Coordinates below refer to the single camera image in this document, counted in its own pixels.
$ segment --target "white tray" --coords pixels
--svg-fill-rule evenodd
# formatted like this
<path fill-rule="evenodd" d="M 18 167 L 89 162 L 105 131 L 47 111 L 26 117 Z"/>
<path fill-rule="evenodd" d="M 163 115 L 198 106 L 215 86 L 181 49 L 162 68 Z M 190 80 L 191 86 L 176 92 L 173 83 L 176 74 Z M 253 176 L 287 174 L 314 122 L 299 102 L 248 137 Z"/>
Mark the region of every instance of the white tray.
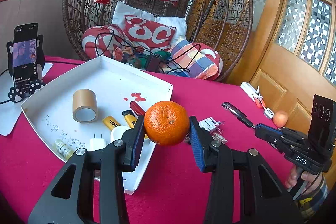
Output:
<path fill-rule="evenodd" d="M 90 89 L 97 97 L 99 119 L 93 123 L 78 123 L 72 117 L 72 96 L 76 90 Z M 101 121 L 113 116 L 127 125 L 122 112 L 129 110 L 134 97 L 141 93 L 146 101 L 138 104 L 147 110 L 159 101 L 169 101 L 173 85 L 141 70 L 105 56 L 92 59 L 54 79 L 29 97 L 21 108 L 36 134 L 61 160 L 66 161 L 53 147 L 56 139 L 63 139 L 74 150 L 85 147 L 95 134 L 110 142 L 110 130 Z M 133 194 L 152 156 L 155 143 L 145 140 L 139 165 L 132 173 L 124 173 L 125 193 Z"/>

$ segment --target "white pillow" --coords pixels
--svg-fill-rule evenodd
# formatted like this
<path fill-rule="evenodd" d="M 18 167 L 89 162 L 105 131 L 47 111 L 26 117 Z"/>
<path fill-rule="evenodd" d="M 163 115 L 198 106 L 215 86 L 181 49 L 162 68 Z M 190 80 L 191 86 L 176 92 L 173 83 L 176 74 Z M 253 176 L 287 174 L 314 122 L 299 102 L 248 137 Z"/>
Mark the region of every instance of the white pillow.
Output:
<path fill-rule="evenodd" d="M 118 1 L 112 17 L 112 24 L 117 24 L 123 30 L 125 28 L 125 15 L 134 15 L 143 19 L 164 24 L 166 26 L 175 27 L 176 32 L 174 33 L 174 36 L 170 41 L 171 46 L 174 46 L 177 43 L 178 39 L 185 39 L 185 34 L 187 33 L 187 24 L 185 22 L 185 18 L 154 17 L 153 14 L 133 8 L 121 1 Z"/>

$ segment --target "sleeve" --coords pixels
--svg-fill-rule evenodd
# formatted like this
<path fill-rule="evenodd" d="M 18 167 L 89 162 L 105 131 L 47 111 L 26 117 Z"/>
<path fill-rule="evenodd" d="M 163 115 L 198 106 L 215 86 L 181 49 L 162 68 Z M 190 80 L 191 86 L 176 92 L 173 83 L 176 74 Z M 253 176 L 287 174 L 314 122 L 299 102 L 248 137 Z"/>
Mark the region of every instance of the sleeve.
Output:
<path fill-rule="evenodd" d="M 308 220 L 319 209 L 328 195 L 328 187 L 324 176 L 320 185 L 311 193 L 303 195 L 297 202 L 297 206 L 304 220 Z"/>

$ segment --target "table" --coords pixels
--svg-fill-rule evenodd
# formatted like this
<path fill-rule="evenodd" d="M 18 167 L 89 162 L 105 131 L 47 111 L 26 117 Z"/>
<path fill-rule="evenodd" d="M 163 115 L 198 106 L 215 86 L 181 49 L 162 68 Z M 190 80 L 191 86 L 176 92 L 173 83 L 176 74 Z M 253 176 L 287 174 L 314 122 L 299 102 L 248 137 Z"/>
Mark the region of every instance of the table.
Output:
<path fill-rule="evenodd" d="M 46 57 L 47 62 L 82 61 Z M 74 68 L 75 65 L 56 63 L 46 74 L 46 83 Z M 281 181 L 285 181 L 292 166 L 268 143 L 254 136 L 221 107 L 229 101 L 254 123 L 273 126 L 262 109 L 234 85 L 151 73 L 174 85 L 171 100 L 181 104 L 188 114 L 203 120 L 214 117 L 225 121 L 221 125 L 231 149 L 247 151 L 256 148 Z M 63 166 L 40 140 L 21 113 L 12 133 L 0 136 L 0 192 L 23 221 L 27 221 L 34 205 Z M 234 222 L 239 220 L 240 191 L 238 171 L 234 174 Z M 207 204 L 211 174 L 203 174 L 195 164 L 192 148 L 186 143 L 176 146 L 156 146 L 139 188 L 126 196 L 130 223 L 201 224 Z M 95 181 L 94 220 L 99 222 L 99 183 Z"/>

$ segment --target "silver bolt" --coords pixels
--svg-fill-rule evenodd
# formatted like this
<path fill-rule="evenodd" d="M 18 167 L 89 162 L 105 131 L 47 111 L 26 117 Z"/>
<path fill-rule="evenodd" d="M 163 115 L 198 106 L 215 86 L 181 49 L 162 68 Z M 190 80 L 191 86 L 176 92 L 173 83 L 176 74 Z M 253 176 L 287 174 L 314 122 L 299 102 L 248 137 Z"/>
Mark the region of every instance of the silver bolt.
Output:
<path fill-rule="evenodd" d="M 85 154 L 85 149 L 84 148 L 77 149 L 76 154 L 78 156 L 84 155 Z"/>
<path fill-rule="evenodd" d="M 250 154 L 251 154 L 252 156 L 256 156 L 256 155 L 259 154 L 259 152 L 258 152 L 257 149 L 252 148 L 252 149 L 250 149 Z"/>
<path fill-rule="evenodd" d="M 222 143 L 220 141 L 212 141 L 211 145 L 214 146 L 214 147 L 218 147 L 218 146 L 221 146 Z"/>
<path fill-rule="evenodd" d="M 114 146 L 118 147 L 118 146 L 122 146 L 124 144 L 124 142 L 122 140 L 116 140 L 113 142 Z"/>

